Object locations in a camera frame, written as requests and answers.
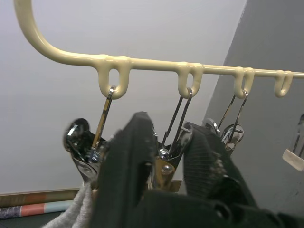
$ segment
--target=cream plastic hanger bar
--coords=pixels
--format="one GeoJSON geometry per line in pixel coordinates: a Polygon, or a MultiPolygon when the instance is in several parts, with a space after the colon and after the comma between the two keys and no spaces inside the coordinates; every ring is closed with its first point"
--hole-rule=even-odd
{"type": "Polygon", "coordinates": [[[200,63],[129,58],[126,56],[87,55],[63,51],[49,44],[37,29],[31,0],[14,0],[14,3],[20,28],[31,45],[38,52],[56,62],[95,68],[98,72],[100,90],[105,97],[108,96],[111,88],[109,84],[109,72],[111,69],[116,69],[119,72],[119,85],[113,93],[113,99],[119,99],[126,93],[131,69],[176,72],[178,75],[178,90],[183,98],[188,98],[189,96],[186,86],[188,74],[193,75],[193,96],[196,95],[200,88],[203,74],[232,75],[235,79],[234,94],[238,98],[245,97],[243,90],[246,90],[249,94],[255,76],[273,77],[275,79],[275,95],[277,97],[286,95],[293,78],[304,78],[304,73],[283,70],[214,66],[200,63]],[[243,79],[245,80],[244,88],[242,88],[243,79]]]}

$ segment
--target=hanger rack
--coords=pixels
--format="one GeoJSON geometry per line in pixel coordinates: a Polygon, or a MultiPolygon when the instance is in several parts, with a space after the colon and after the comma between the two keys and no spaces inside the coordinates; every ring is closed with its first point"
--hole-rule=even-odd
{"type": "Polygon", "coordinates": [[[178,75],[178,91],[183,98],[189,97],[186,85],[188,74],[193,76],[192,96],[197,94],[203,74],[232,75],[235,80],[233,91],[238,98],[245,97],[243,90],[249,94],[255,76],[273,77],[275,79],[274,91],[277,97],[286,95],[293,78],[304,78],[304,73],[301,72],[169,62],[126,56],[88,55],[63,51],[48,43],[39,32],[33,17],[31,0],[14,0],[14,4],[20,28],[30,44],[38,52],[56,62],[95,68],[98,72],[100,90],[105,97],[108,96],[111,88],[109,72],[116,69],[119,72],[119,85],[116,87],[112,99],[119,99],[126,93],[131,69],[176,72],[178,75]],[[245,79],[244,88],[242,88],[243,79],[245,79]]]}

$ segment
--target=white wall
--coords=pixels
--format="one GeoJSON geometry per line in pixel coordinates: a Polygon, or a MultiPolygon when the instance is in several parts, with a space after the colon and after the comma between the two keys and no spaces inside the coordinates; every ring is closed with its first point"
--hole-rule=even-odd
{"type": "MultiPolygon", "coordinates": [[[[34,0],[33,5],[42,34],[67,51],[221,65],[245,2],[34,0]]],[[[78,117],[95,132],[105,101],[96,71],[40,55],[23,37],[12,1],[0,0],[0,21],[0,193],[78,187],[82,180],[62,135],[78,117]]],[[[201,123],[217,79],[203,77],[186,120],[201,123]]],[[[126,95],[112,102],[104,137],[134,112],[147,111],[162,139],[178,99],[175,73],[133,70],[126,95]]]]}

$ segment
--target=white towel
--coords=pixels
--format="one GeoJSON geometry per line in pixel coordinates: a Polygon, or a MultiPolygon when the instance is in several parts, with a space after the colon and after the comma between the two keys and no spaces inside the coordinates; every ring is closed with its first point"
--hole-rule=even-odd
{"type": "Polygon", "coordinates": [[[72,205],[42,228],[86,228],[92,214],[92,189],[89,183],[82,186],[72,205]]]}

